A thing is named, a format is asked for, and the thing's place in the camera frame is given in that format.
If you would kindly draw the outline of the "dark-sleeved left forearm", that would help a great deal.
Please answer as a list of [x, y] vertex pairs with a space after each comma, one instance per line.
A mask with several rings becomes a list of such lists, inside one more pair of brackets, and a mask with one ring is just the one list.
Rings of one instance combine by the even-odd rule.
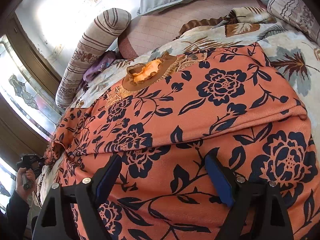
[[14, 191], [6, 213], [1, 212], [1, 239], [23, 239], [29, 209], [28, 203]]

